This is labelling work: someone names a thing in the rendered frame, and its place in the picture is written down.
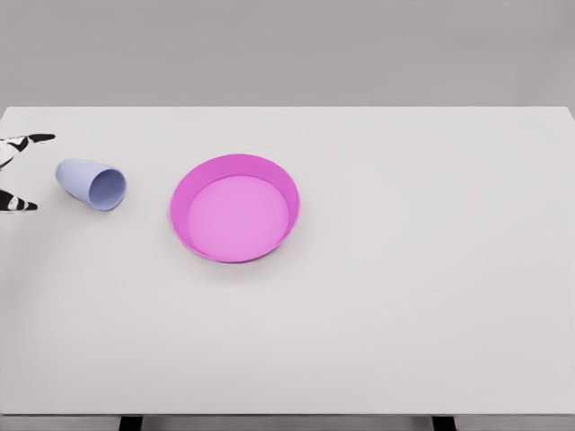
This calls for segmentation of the pink round plate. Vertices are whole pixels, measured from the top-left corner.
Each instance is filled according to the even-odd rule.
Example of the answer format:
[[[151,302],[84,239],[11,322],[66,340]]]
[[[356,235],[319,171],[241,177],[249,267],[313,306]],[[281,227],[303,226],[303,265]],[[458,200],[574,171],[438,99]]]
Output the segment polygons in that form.
[[[299,190],[278,164],[226,154],[189,171],[176,186],[169,217],[182,244],[224,263],[259,259],[287,239],[301,207]]]

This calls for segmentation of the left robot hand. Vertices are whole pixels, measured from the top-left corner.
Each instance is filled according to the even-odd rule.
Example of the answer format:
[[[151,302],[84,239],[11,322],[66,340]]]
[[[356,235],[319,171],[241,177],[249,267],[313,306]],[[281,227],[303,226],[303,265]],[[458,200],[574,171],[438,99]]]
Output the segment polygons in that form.
[[[10,138],[0,138],[0,172],[2,172],[16,156],[35,145],[52,141],[54,134],[31,134]],[[38,205],[22,199],[13,193],[0,188],[0,214],[26,213],[38,210]]]

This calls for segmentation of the pale blue cup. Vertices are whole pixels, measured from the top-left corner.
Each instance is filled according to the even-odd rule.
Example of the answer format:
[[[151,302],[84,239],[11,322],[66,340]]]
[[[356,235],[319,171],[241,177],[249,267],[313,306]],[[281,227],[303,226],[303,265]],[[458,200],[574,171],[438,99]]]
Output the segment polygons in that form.
[[[104,163],[69,158],[56,168],[56,179],[74,198],[98,211],[110,211],[125,197],[123,173]]]

